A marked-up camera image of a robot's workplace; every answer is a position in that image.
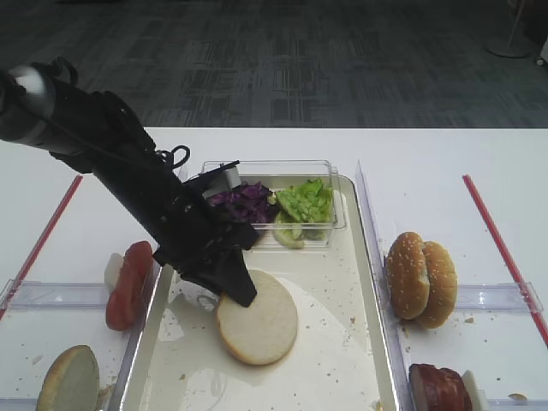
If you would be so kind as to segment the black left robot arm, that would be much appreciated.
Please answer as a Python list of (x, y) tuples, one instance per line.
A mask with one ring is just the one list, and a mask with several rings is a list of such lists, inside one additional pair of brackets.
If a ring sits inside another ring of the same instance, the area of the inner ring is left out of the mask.
[(127, 104), (113, 92), (84, 92), (77, 80), (62, 58), (2, 72), (2, 140), (45, 150), (96, 176), (156, 241), (153, 257), (160, 265), (250, 305), (257, 291), (243, 252), (258, 232), (206, 199), (239, 184), (236, 163), (180, 180), (174, 152), (157, 149)]

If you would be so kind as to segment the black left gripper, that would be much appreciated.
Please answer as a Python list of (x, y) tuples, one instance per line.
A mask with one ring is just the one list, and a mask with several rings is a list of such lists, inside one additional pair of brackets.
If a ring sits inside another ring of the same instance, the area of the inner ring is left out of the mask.
[(242, 251), (259, 236), (250, 223), (229, 221), (171, 171), (128, 173), (128, 211), (158, 242), (156, 261), (182, 280), (249, 307), (257, 290)]

